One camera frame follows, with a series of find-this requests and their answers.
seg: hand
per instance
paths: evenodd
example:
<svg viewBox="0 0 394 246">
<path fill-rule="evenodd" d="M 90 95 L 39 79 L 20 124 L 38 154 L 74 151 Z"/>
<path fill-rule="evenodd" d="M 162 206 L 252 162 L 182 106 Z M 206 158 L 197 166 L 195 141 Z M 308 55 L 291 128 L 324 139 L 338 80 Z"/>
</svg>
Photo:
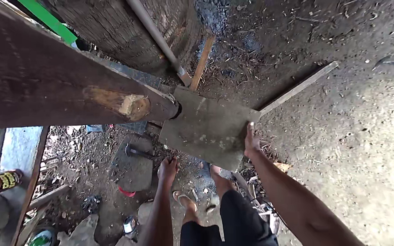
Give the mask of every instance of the hand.
<svg viewBox="0 0 394 246">
<path fill-rule="evenodd" d="M 159 184 L 165 184 L 168 187 L 172 186 L 172 182 L 176 176 L 176 173 L 179 171 L 177 162 L 177 156 L 173 156 L 172 159 L 170 157 L 165 157 L 165 159 L 161 162 L 161 166 L 159 167 Z"/>
<path fill-rule="evenodd" d="M 254 130 L 255 124 L 253 122 L 249 122 L 247 125 L 247 136 L 245 140 L 246 149 L 244 150 L 244 155 L 249 158 L 254 153 L 261 151 L 261 148 L 259 147 L 259 136 L 255 135 Z"/>
</svg>

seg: hammer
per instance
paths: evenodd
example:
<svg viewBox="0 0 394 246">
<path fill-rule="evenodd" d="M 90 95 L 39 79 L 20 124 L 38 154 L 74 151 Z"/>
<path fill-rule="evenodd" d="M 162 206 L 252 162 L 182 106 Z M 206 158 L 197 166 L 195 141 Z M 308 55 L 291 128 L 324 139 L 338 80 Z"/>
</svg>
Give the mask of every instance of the hammer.
<svg viewBox="0 0 394 246">
<path fill-rule="evenodd" d="M 147 154 L 147 153 L 145 153 L 143 151 L 135 150 L 134 148 L 132 148 L 132 145 L 130 145 L 130 144 L 126 145 L 126 148 L 124 149 L 124 151 L 125 151 L 127 156 L 130 156 L 130 153 L 133 153 L 133 154 L 137 154 L 137 155 L 140 155 L 142 157 L 145 157 L 145 158 L 147 158 L 149 160 L 156 159 L 156 156 L 153 156 L 151 154 Z"/>
</svg>

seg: person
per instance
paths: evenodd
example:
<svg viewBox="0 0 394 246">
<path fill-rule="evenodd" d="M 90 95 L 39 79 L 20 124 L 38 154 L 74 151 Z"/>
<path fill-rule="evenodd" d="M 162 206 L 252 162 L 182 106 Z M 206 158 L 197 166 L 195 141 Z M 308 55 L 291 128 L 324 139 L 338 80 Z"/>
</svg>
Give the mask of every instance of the person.
<svg viewBox="0 0 394 246">
<path fill-rule="evenodd" d="M 244 155 L 254 165 L 269 200 L 304 246 L 363 245 L 320 199 L 279 170 L 265 156 L 259 146 L 259 136 L 254 134 L 253 122 L 247 126 L 245 147 Z M 161 163 L 157 193 L 149 219 L 141 233 L 139 246 L 173 245 L 169 195 L 176 175 L 176 165 L 177 157 L 165 159 Z M 232 182 L 219 175 L 220 170 L 212 165 L 210 173 L 221 198 L 220 215 L 225 241 L 221 240 L 218 226 L 201 226 L 196 215 L 197 204 L 180 191 L 175 191 L 174 199 L 187 210 L 183 218 L 180 245 L 277 245 L 276 236 L 269 226 L 250 202 L 235 191 Z"/>
</svg>

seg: foot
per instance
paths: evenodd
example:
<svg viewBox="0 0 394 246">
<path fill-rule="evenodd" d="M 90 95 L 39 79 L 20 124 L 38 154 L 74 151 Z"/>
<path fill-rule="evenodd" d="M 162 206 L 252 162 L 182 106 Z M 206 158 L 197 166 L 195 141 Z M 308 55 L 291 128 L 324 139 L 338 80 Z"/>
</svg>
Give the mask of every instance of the foot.
<svg viewBox="0 0 394 246">
<path fill-rule="evenodd" d="M 181 196 L 179 198 L 179 196 L 182 195 L 181 191 L 175 191 L 172 193 L 172 197 L 174 198 L 174 200 L 179 201 L 179 204 L 182 205 L 183 207 L 185 207 L 186 209 L 190 209 L 192 211 L 197 212 L 198 206 L 195 202 L 193 202 L 189 197 L 186 196 Z"/>
<path fill-rule="evenodd" d="M 215 175 L 219 176 L 222 168 L 216 165 L 211 165 L 211 177 L 214 178 Z"/>
</svg>

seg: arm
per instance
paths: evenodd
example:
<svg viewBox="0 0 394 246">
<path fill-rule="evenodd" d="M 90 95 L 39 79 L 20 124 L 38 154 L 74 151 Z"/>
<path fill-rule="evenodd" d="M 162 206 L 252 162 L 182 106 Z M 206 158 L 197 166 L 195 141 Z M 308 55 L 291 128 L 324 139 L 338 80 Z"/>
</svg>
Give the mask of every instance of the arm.
<svg viewBox="0 0 394 246">
<path fill-rule="evenodd" d="M 168 157 L 165 158 L 159 168 L 158 190 L 138 246 L 173 245 L 169 196 L 177 172 L 177 157 L 173 157 L 171 161 Z"/>
<path fill-rule="evenodd" d="M 244 155 L 255 166 L 271 203 L 303 245 L 363 245 L 320 199 L 265 156 L 253 123 L 247 126 Z"/>
</svg>

